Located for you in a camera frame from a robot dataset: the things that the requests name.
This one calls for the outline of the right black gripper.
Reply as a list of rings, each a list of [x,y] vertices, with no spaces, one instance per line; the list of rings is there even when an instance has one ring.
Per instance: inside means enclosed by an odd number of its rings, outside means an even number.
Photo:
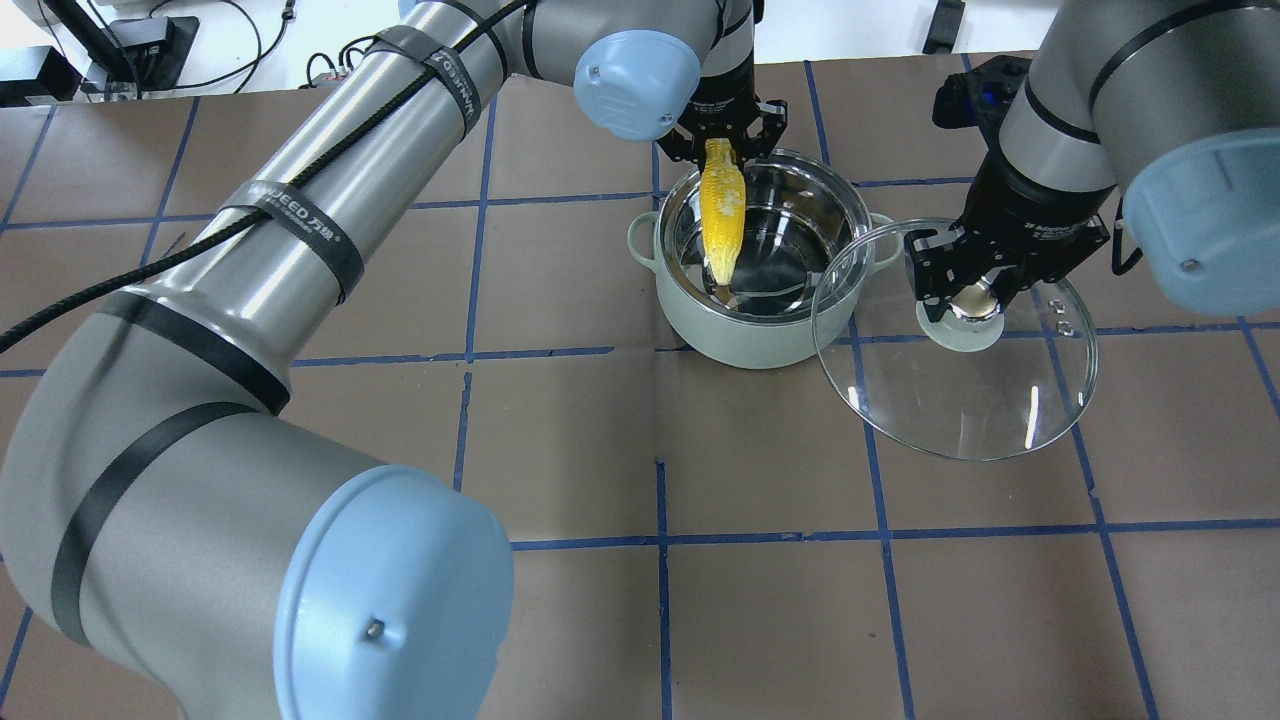
[[[1108,238],[1094,217],[1112,191],[1052,190],[988,152],[960,217],[905,236],[911,291],[928,322],[984,273],[998,315],[1032,286],[1061,281]]]

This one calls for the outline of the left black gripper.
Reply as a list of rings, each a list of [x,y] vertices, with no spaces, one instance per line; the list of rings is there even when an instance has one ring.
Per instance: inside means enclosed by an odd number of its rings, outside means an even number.
[[[728,138],[740,167],[768,158],[788,128],[788,104],[760,99],[755,79],[753,68],[700,78],[677,127],[655,141],[659,150],[671,161],[703,167],[705,141]]]

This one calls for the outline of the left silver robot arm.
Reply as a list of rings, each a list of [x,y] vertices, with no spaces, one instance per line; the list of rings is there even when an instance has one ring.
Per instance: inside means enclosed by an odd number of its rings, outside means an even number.
[[[513,73],[613,136],[750,97],[759,1],[413,1],[188,249],[100,301],[3,464],[3,559],[36,618],[184,719],[472,719],[513,553],[449,482],[282,418],[292,363]]]

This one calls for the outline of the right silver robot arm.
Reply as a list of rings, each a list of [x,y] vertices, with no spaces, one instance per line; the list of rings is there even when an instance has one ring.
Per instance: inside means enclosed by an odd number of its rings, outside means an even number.
[[[950,76],[933,122],[987,152],[963,213],[906,241],[927,327],[983,322],[1106,242],[1207,316],[1277,307],[1275,1],[1065,1],[1036,56]]]

